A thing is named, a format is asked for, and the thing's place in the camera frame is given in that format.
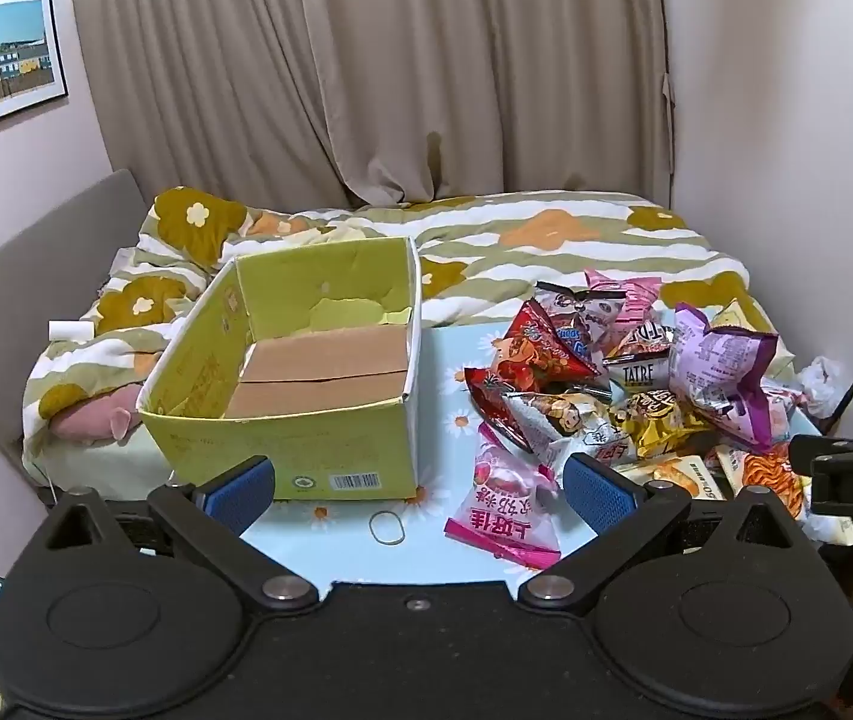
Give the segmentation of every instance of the gray headboard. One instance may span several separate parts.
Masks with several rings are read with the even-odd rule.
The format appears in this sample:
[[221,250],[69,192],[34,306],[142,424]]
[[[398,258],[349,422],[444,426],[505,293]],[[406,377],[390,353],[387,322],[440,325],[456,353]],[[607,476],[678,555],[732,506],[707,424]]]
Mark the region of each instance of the gray headboard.
[[0,447],[11,457],[19,457],[23,389],[49,344],[49,320],[89,309],[148,209],[132,174],[117,170],[0,248]]

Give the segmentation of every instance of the plush pig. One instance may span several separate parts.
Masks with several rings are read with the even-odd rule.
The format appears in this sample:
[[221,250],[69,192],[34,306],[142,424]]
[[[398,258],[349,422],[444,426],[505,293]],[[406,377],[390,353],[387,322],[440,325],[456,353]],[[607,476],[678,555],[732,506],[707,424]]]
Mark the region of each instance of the plush pig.
[[141,384],[127,384],[120,389],[97,395],[58,413],[50,420],[54,436],[69,442],[98,442],[125,439],[140,423],[136,397]]

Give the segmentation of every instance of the barcode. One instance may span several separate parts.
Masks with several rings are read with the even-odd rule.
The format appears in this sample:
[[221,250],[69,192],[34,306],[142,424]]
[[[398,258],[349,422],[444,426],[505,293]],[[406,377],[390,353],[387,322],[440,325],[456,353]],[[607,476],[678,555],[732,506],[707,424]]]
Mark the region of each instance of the barcode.
[[378,473],[342,473],[332,474],[329,485],[333,490],[379,490]]

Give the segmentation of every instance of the beige curtain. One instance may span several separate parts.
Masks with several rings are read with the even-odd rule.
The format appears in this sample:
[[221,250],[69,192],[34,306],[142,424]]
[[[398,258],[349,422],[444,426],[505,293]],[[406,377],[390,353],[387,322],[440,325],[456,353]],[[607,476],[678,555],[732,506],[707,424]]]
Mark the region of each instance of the beige curtain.
[[144,191],[295,211],[535,189],[668,204],[660,0],[74,0]]

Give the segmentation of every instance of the blue gripper pad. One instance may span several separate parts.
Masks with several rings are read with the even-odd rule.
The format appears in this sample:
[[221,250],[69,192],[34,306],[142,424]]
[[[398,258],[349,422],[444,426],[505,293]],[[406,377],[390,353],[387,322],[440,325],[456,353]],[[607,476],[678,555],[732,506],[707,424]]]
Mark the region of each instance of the blue gripper pad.
[[197,504],[204,514],[240,536],[269,509],[274,490],[273,464],[266,458],[255,458],[255,463],[247,461],[199,488],[202,498]]
[[[623,481],[633,485],[629,480]],[[575,455],[567,460],[562,470],[562,489],[569,506],[598,535],[636,512],[638,505],[629,491],[578,461]]]

